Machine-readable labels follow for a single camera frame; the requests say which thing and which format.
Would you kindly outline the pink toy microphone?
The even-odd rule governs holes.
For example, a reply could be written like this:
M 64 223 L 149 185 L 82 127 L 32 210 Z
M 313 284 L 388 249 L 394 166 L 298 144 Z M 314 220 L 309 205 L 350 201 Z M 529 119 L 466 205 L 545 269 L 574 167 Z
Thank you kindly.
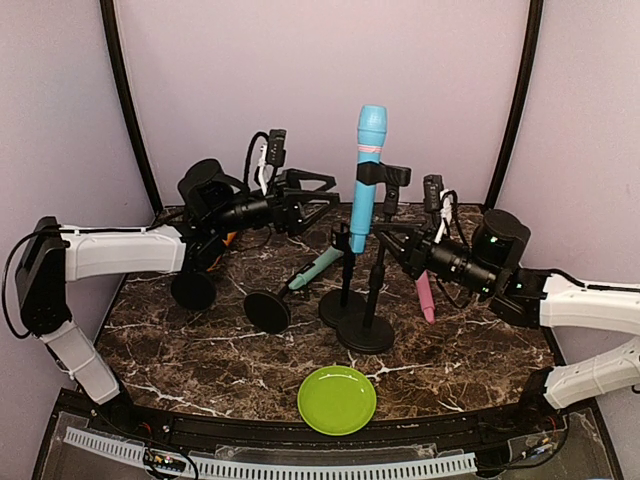
M 435 323 L 435 304 L 428 273 L 423 272 L 415 281 L 415 285 L 423 316 L 430 325 L 433 325 Z

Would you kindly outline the black stand of pink microphone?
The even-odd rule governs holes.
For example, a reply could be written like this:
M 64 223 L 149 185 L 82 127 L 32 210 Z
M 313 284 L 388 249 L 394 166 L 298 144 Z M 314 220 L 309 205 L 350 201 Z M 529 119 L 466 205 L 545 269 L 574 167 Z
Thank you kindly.
M 363 313 L 366 300 L 362 294 L 351 289 L 356 256 L 350 246 L 350 228 L 345 222 L 338 230 L 332 229 L 331 246 L 343 254 L 342 283 L 339 289 L 326 293 L 319 302 L 319 316 L 325 325 L 336 329 L 345 318 Z

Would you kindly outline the black stand of blue microphone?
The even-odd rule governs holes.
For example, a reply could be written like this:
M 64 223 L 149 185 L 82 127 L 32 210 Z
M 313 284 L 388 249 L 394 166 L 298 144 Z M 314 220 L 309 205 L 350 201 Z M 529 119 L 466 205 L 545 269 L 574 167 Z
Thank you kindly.
M 382 212 L 384 223 L 390 223 L 397 212 L 399 190 L 411 182 L 411 169 L 408 167 L 385 165 L 380 163 L 381 182 L 385 185 L 385 198 Z M 376 315 L 379 292 L 385 276 L 384 256 L 386 249 L 379 242 L 377 259 L 369 276 L 369 294 L 363 313 L 342 320 L 337 327 L 337 338 L 346 348 L 357 353 L 375 355 L 389 350 L 394 343 L 395 334 L 392 325 Z

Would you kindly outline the blue toy microphone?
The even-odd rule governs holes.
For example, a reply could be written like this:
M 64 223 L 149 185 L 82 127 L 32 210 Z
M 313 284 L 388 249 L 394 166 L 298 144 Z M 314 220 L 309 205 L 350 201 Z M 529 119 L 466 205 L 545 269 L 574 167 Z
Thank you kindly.
M 376 185 L 381 182 L 381 152 L 387 134 L 387 109 L 364 105 L 357 127 L 357 171 L 350 222 L 350 247 L 362 254 L 370 233 Z

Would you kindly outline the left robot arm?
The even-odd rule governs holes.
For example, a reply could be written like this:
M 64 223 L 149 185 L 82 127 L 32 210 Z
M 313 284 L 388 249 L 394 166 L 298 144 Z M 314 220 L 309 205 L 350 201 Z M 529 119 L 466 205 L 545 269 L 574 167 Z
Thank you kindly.
M 340 201 L 329 175 L 285 169 L 265 191 L 226 174 L 216 159 L 189 168 L 177 188 L 182 219 L 149 227 L 82 228 L 41 218 L 19 242 L 24 252 L 15 273 L 20 319 L 66 369 L 87 396 L 103 405 L 101 417 L 120 436 L 141 427 L 140 412 L 77 323 L 66 285 L 85 278 L 138 272 L 173 275 L 171 294 L 182 307 L 202 311 L 217 290 L 210 274 L 234 232 L 269 226 L 297 236 Z

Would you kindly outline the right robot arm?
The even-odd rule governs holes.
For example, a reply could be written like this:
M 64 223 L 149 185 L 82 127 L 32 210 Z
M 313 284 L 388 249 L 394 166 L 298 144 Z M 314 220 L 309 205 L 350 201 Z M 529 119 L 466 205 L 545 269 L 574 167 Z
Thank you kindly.
M 429 224 L 380 223 L 374 235 L 412 278 L 428 271 L 481 300 L 505 323 L 530 329 L 579 327 L 626 333 L 630 340 L 579 363 L 532 373 L 510 424 L 534 432 L 549 412 L 639 383 L 639 287 L 593 283 L 520 260 L 531 232 L 509 212 L 487 211 L 470 245 L 438 239 Z

